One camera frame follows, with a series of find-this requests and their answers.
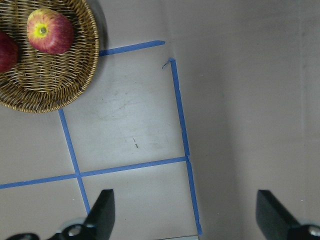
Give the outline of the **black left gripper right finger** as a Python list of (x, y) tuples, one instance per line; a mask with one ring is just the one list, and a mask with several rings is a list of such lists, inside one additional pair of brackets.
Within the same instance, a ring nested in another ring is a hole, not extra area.
[(255, 218), (267, 240), (318, 240), (320, 238), (318, 225), (299, 223), (270, 190), (257, 191)]

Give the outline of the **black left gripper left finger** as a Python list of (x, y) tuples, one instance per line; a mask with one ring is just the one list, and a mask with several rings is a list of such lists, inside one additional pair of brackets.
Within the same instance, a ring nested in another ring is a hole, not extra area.
[(102, 190), (83, 223), (56, 233), (55, 240), (108, 240), (115, 224), (115, 196), (112, 189)]

